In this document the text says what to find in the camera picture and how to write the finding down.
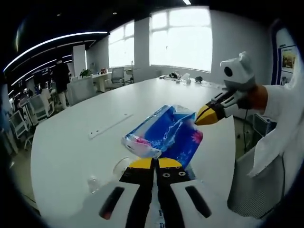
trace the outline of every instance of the office desk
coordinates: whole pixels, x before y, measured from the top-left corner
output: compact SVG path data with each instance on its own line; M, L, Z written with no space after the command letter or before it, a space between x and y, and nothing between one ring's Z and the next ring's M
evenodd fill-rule
M108 79L108 75L112 74L112 72L108 72L105 74L96 74L96 75L92 75L92 78L94 81L97 81L97 90L99 90L100 92L105 92L105 80Z
M31 177L42 217L69 216L81 209L90 191L87 180L101 185L111 178L123 157L136 159L121 138L163 105L179 104L198 111L218 89L191 83L151 79L95 96L39 124L31 153ZM122 121L93 139L89 133ZM198 179L228 199L235 162L233 117L200 126L201 142L191 165Z

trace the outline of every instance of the ceiling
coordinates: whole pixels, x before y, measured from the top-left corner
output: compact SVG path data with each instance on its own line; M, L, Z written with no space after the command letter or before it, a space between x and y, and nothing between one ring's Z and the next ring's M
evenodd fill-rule
M209 5L205 0L190 0L192 5ZM213 10L232 12L249 17L265 25L274 21L271 6L263 4L264 9L258 9L252 3L228 1L227 4L210 2ZM27 49L46 40L67 34L89 31L111 31L114 28L132 20L142 19L152 11L169 7L185 6L182 0L111 0L100 3L77 3L76 1L64 5L62 1L54 0L51 3L31 4L22 7L8 6L13 14L4 16L7 21L4 25L6 31L3 69L15 57ZM74 42L86 42L88 48L94 40L100 40L105 34L83 35L65 38L43 45L21 57L5 71L5 79L10 85L28 71L60 56L72 54Z

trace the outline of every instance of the blue tissue packaging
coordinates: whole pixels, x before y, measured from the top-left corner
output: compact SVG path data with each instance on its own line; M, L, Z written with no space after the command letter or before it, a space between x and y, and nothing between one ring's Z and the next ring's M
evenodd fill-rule
M203 139L195 129L195 113L180 105L164 105L122 138L139 157L166 157L187 167Z

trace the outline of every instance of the window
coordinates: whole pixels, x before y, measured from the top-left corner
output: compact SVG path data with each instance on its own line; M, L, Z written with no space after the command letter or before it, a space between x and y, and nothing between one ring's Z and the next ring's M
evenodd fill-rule
M131 21L110 33L109 67L134 65L134 21Z
M212 31L206 8L186 7L152 14L150 65L211 72Z

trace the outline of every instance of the pink flower print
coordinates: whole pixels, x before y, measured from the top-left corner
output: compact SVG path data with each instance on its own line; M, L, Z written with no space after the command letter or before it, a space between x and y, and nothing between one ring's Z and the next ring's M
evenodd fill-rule
M137 142L137 143L142 143L142 144L146 144L146 145L151 146L150 142L149 142L148 140L142 138L142 137L137 137L137 138L136 138L136 142Z
M193 133L192 141L199 144L202 141L202 139L203 139L203 132L196 131L196 132Z

